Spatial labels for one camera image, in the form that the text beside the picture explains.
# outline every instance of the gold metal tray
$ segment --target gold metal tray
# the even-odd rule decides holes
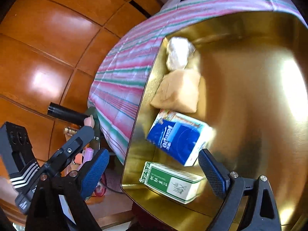
[[[286,13],[225,15],[183,28],[163,40],[130,140],[122,178],[124,192],[151,215],[180,231],[205,230],[222,202],[208,183],[187,205],[139,183],[145,161],[204,175],[198,162],[183,167],[145,140],[159,111],[150,101],[167,73],[166,47],[173,36],[188,38],[197,50],[187,65],[202,75],[198,111],[190,116],[215,129],[209,150],[240,176],[266,175],[283,230],[289,230],[307,206],[308,31]],[[231,230],[241,220],[245,201]]]

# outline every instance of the beige wrapped block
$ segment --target beige wrapped block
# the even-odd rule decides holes
[[[170,72],[164,76],[151,105],[180,113],[195,113],[200,76],[200,73],[193,69],[177,69]]]

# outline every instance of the blue gripper pad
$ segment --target blue gripper pad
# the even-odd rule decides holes
[[[100,149],[91,161],[87,161],[79,170],[78,184],[80,185],[80,195],[82,199],[91,196],[102,174],[109,163],[109,152]]]
[[[210,183],[213,193],[224,199],[230,186],[230,172],[217,162],[207,149],[202,149],[198,156],[199,165],[202,168],[208,182]]]

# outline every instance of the green and white box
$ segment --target green and white box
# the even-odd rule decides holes
[[[187,204],[197,197],[203,179],[202,176],[147,161],[139,181],[156,192]]]

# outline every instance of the black tube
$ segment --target black tube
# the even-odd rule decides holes
[[[79,113],[53,102],[49,104],[47,115],[80,126],[83,126],[84,119],[89,117],[86,114]]]

